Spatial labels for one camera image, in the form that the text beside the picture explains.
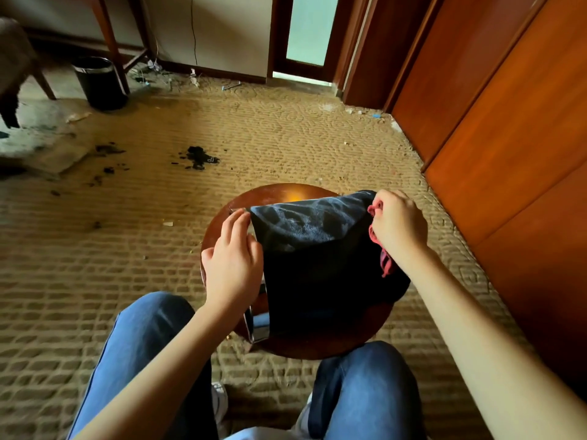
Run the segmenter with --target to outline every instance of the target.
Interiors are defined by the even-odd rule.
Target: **right hand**
[[[414,250],[427,247],[428,222],[403,191],[380,190],[373,204],[383,203],[375,210],[373,231],[389,256],[403,269]]]

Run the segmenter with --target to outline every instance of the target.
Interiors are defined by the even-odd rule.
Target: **red drawstring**
[[[371,216],[375,216],[375,210],[377,209],[383,210],[383,202],[379,199],[374,201],[373,205],[367,207],[367,211]],[[385,248],[383,248],[383,245],[381,245],[381,243],[377,239],[377,236],[375,236],[372,224],[369,226],[369,237],[375,244],[381,247],[381,256],[379,257],[379,264],[381,264],[381,269],[383,270],[382,277],[385,278],[388,274],[391,274],[393,271],[393,259],[391,256],[389,256],[389,253],[385,250]]]

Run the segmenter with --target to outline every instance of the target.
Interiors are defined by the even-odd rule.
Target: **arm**
[[[496,440],[587,436],[587,405],[496,324],[426,245],[427,224],[403,192],[380,191],[373,230],[414,282]]]
[[[76,436],[75,440],[161,439],[204,364],[259,293],[263,253],[247,235],[251,215],[224,222],[202,252],[206,303],[175,338]]]

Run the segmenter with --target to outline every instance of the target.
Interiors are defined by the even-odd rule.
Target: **wooden wardrobe door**
[[[459,124],[536,0],[444,0],[392,116],[424,162]]]
[[[587,163],[475,248],[528,340],[587,397]]]
[[[587,159],[585,12],[548,0],[426,171],[473,249]]]

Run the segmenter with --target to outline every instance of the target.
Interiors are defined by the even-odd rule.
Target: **blue jeans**
[[[194,315],[189,303],[149,293],[116,318],[73,421],[73,438]],[[208,361],[165,438],[217,440]],[[420,395],[400,353],[381,341],[320,363],[308,418],[313,438],[425,440]]]

